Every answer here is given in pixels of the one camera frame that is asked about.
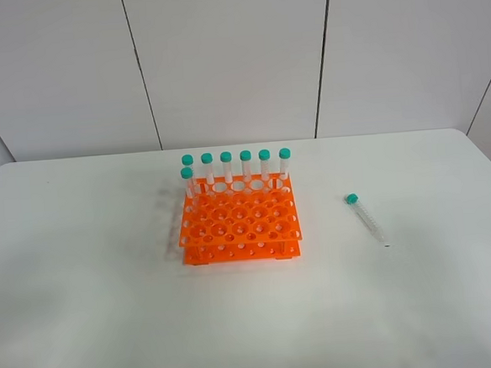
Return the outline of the orange test tube rack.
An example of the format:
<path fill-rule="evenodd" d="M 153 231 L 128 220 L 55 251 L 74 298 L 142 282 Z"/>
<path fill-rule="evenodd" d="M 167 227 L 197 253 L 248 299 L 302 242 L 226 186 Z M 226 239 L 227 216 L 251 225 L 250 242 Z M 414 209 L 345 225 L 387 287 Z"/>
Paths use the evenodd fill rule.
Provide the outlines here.
<path fill-rule="evenodd" d="M 243 260 L 290 260 L 301 255 L 303 239 L 291 178 L 277 173 L 263 181 L 217 176 L 210 185 L 197 178 L 184 198 L 179 247 L 186 265 Z"/>

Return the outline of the second row left tube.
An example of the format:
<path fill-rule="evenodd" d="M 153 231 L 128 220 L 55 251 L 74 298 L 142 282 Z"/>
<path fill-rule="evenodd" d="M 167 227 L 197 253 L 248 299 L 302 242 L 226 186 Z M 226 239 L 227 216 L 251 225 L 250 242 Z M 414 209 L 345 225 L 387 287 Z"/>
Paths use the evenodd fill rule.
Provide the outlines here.
<path fill-rule="evenodd" d="M 181 178 L 185 184 L 185 193 L 186 193 L 187 200 L 191 205 L 195 205 L 197 192 L 196 192 L 196 181 L 194 180 L 193 170 L 188 166 L 184 166 L 181 169 Z"/>

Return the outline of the green-capped test tube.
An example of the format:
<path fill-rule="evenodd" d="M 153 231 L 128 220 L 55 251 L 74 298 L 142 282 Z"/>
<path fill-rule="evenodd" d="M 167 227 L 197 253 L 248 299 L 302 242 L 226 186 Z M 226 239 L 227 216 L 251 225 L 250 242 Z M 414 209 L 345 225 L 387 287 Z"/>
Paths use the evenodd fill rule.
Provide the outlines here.
<path fill-rule="evenodd" d="M 355 193 L 349 193 L 345 197 L 346 204 L 351 207 L 357 217 L 366 225 L 368 232 L 374 239 L 382 244 L 386 244 L 384 233 L 374 217 L 369 213 Z"/>

